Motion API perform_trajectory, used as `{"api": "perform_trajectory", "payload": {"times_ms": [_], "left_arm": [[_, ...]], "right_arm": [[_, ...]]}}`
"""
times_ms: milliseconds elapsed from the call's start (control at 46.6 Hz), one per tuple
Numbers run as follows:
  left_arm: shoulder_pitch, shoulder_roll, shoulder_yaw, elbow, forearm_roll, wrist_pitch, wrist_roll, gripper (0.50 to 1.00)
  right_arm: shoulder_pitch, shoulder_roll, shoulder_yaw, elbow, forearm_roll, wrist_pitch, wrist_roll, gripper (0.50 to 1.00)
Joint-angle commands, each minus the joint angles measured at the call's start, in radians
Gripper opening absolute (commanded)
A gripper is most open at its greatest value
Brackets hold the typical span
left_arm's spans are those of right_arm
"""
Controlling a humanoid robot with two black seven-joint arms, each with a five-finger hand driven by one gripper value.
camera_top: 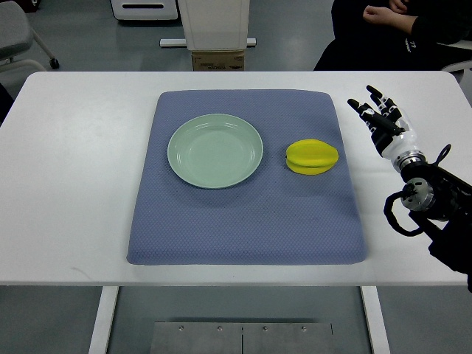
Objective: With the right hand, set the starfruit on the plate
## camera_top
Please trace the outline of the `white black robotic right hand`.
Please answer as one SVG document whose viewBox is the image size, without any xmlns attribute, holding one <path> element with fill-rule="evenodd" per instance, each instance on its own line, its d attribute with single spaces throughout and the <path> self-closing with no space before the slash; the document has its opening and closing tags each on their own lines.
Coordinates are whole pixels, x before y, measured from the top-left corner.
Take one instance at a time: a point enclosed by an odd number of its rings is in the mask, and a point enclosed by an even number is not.
<svg viewBox="0 0 472 354">
<path fill-rule="evenodd" d="M 367 103 L 360 104 L 354 99 L 349 99 L 347 103 L 368 127 L 379 155 L 389 160 L 397 169 L 407 156 L 421 156 L 416 133 L 406 115 L 390 97 L 373 86 L 368 85 L 367 91 L 377 109 Z"/>
</svg>

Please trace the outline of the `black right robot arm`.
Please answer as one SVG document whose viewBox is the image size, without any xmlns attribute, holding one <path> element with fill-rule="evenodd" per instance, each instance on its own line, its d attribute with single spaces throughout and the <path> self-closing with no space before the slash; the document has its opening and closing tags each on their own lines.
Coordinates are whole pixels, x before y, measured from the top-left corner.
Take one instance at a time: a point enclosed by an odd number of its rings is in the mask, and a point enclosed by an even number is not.
<svg viewBox="0 0 472 354">
<path fill-rule="evenodd" d="M 386 199 L 383 213 L 389 225 L 404 236 L 428 235 L 430 255 L 451 270 L 465 274 L 470 290 L 471 185 L 439 166 L 450 149 L 446 145 L 433 163 L 427 162 L 418 150 L 394 158 L 393 166 L 405 185 Z M 392 211 L 396 200 L 409 210 L 416 229 L 406 230 L 398 223 Z"/>
</svg>

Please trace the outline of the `person's bare hand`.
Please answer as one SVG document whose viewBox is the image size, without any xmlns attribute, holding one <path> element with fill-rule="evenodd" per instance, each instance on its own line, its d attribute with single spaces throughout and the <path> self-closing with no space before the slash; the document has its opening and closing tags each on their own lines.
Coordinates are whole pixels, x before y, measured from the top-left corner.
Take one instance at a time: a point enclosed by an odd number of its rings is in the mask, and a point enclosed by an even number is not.
<svg viewBox="0 0 472 354">
<path fill-rule="evenodd" d="M 409 31 L 417 16 L 407 15 L 407 5 L 403 1 L 389 1 L 388 7 L 367 6 L 363 19 L 371 24 L 386 25 L 400 30 Z"/>
</svg>

